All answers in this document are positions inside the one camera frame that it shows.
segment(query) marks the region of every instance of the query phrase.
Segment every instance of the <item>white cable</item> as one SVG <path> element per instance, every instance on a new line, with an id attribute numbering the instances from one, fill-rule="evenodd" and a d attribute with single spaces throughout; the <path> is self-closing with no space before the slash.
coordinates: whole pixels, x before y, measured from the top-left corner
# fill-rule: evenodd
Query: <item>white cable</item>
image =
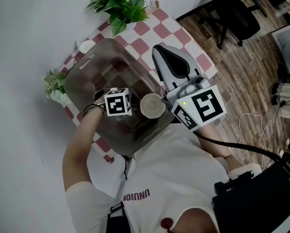
<path id="1" fill-rule="evenodd" d="M 254 116 L 254 117 L 257 117 L 257 116 L 260 117 L 260 126 L 261 126 L 261 130 L 262 130 L 262 132 L 261 132 L 261 135 L 260 135 L 260 137 L 259 137 L 258 143 L 259 143 L 259 145 L 262 147 L 262 149 L 264 150 L 265 147 L 260 143 L 260 139 L 261 139 L 261 137 L 263 136 L 263 137 L 265 138 L 265 140 L 267 140 L 267 139 L 272 135 L 272 133 L 273 133 L 272 120 L 269 120 L 269 121 L 267 122 L 266 126 L 265 126 L 264 128 L 262 128 L 262 118 L 261 118 L 261 115 L 254 115 L 254 114 L 252 114 L 252 113 L 243 113 L 242 115 L 240 115 L 240 117 L 239 117 L 240 139 L 239 139 L 239 142 L 238 142 L 238 143 L 240 143 L 240 141 L 241 141 L 241 139 L 242 139 L 242 129 L 241 129 L 241 126 L 240 126 L 240 120 L 241 120 L 241 117 L 242 117 L 243 115 L 252 115 L 252 116 Z M 271 123 L 271 133 L 266 137 L 266 135 L 265 135 L 265 129 L 267 128 L 267 126 L 268 126 L 269 123 Z M 267 167 L 269 167 L 270 165 L 271 165 L 271 160 L 270 160 L 270 158 L 269 158 L 269 157 L 265 157 L 264 155 L 262 155 L 262 162 L 261 162 L 261 168 L 262 168 L 262 171 L 263 171 L 264 169 L 266 169 Z"/>

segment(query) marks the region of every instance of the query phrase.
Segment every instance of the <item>black office chair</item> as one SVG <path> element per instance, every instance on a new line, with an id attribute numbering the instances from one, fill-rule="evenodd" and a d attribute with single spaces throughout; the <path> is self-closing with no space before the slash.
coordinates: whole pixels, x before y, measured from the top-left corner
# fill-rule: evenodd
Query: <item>black office chair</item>
<path id="1" fill-rule="evenodd" d="M 214 8 L 220 19 L 202 17 L 200 24 L 205 21 L 208 23 L 219 23 L 223 26 L 221 42 L 217 45 L 222 49 L 227 29 L 229 29 L 238 38 L 238 45 L 243 46 L 243 41 L 260 30 L 260 25 L 253 16 L 252 11 L 256 10 L 255 6 L 247 8 L 241 0 L 213 0 L 212 8 Z"/>

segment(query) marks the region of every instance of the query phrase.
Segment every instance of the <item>green potted plant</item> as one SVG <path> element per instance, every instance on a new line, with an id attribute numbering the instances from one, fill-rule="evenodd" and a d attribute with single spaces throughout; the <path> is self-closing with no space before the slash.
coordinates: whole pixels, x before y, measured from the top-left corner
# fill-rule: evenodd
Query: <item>green potted plant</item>
<path id="1" fill-rule="evenodd" d="M 110 14 L 110 25 L 115 37 L 125 29 L 133 28 L 138 21 L 147 17 L 144 0 L 94 0 L 87 7 L 95 12 L 105 11 Z"/>

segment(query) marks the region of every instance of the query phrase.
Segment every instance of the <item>white marker cube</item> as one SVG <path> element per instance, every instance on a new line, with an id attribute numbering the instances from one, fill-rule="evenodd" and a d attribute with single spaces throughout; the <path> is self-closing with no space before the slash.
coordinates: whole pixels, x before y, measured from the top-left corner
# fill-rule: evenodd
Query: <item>white marker cube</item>
<path id="1" fill-rule="evenodd" d="M 112 88 L 105 95 L 107 115 L 109 117 L 131 116 L 131 102 L 129 89 Z"/>
<path id="2" fill-rule="evenodd" d="M 190 131 L 226 114 L 222 97 L 216 85 L 178 99 L 171 111 Z"/>

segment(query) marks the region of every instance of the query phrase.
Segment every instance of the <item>red and white tablecloth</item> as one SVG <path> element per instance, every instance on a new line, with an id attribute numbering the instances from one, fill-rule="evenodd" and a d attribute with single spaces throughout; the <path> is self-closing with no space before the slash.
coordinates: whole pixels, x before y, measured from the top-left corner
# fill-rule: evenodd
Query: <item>red and white tablecloth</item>
<path id="1" fill-rule="evenodd" d="M 216 74 L 217 70 L 212 60 L 175 19 L 161 9 L 155 10 L 149 17 L 146 21 L 138 22 L 134 29 L 125 30 L 114 39 L 124 46 L 161 86 L 164 84 L 159 80 L 152 59 L 152 48 L 156 44 L 173 46 L 190 54 L 198 63 L 202 73 L 205 73 L 208 78 Z M 108 22 L 101 25 L 87 40 L 98 43 L 105 38 L 112 38 L 111 26 Z M 84 54 L 76 49 L 64 61 L 59 70 L 68 72 L 83 57 Z M 78 126 L 83 118 L 82 113 L 74 105 L 65 106 L 64 109 L 70 119 Z M 92 147 L 106 162 L 113 163 L 116 153 L 98 133 L 95 133 Z"/>

